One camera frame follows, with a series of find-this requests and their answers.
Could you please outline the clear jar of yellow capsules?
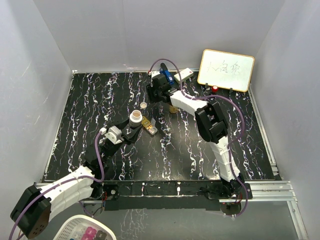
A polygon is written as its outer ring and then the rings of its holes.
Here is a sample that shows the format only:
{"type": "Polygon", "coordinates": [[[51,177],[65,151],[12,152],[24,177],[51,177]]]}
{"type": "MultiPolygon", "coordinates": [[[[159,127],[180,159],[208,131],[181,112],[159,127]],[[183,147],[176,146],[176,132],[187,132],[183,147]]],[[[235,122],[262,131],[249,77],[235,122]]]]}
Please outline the clear jar of yellow capsules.
{"type": "Polygon", "coordinates": [[[176,114],[178,112],[178,109],[176,107],[170,105],[169,106],[169,112],[171,114],[176,114]]]}

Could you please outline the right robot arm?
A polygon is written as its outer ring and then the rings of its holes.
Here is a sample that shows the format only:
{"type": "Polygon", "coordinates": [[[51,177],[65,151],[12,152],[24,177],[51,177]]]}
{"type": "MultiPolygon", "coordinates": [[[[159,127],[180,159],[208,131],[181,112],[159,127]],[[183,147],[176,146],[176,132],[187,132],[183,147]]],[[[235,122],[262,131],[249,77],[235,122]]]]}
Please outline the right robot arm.
{"type": "Polygon", "coordinates": [[[218,162],[223,194],[233,199],[244,191],[243,195],[247,198],[248,190],[231,153],[229,126],[220,105],[217,102],[210,104],[203,99],[197,99],[171,86],[161,73],[151,78],[146,90],[152,103],[169,103],[195,117],[200,136],[209,143],[218,162]]]}

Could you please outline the yellow clear weekly pill organizer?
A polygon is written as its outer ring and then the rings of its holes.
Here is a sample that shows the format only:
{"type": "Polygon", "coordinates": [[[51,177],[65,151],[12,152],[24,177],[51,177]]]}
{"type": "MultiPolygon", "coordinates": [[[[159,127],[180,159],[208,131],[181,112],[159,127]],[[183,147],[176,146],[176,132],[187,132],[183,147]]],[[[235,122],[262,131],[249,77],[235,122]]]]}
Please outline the yellow clear weekly pill organizer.
{"type": "Polygon", "coordinates": [[[154,136],[158,132],[158,129],[156,128],[155,123],[156,122],[154,119],[149,121],[145,116],[142,117],[142,121],[141,121],[142,126],[152,136],[154,136]]]}

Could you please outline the white cap pill bottle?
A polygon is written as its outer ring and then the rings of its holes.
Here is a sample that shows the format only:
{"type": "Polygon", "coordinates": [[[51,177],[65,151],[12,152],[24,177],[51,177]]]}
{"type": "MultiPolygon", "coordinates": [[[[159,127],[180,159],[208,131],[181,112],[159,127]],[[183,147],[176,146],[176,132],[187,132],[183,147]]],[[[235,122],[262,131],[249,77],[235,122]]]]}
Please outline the white cap pill bottle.
{"type": "Polygon", "coordinates": [[[129,115],[129,127],[136,129],[142,125],[143,116],[139,110],[134,110],[129,115]]]}

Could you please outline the white bottle cap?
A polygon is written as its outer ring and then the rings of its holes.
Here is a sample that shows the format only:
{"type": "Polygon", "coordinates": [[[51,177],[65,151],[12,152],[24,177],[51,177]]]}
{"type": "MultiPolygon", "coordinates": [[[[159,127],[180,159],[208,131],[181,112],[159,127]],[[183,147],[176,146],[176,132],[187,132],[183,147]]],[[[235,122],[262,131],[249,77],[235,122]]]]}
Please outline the white bottle cap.
{"type": "Polygon", "coordinates": [[[147,105],[146,102],[141,102],[141,103],[140,103],[140,108],[143,109],[143,110],[146,109],[147,106],[148,106],[148,105],[147,105]]]}

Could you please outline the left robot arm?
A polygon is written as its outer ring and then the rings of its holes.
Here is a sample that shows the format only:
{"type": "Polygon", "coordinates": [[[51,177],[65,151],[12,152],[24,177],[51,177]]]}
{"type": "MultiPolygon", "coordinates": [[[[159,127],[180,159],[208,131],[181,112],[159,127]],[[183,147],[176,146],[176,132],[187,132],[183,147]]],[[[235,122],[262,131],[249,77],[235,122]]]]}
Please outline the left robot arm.
{"type": "Polygon", "coordinates": [[[94,153],[86,152],[83,165],[51,184],[26,188],[10,214],[14,225],[9,238],[19,228],[28,239],[33,239],[71,205],[89,197],[99,199],[103,195],[108,160],[122,145],[135,143],[142,127],[140,120],[109,122],[99,130],[94,139],[94,153]]]}

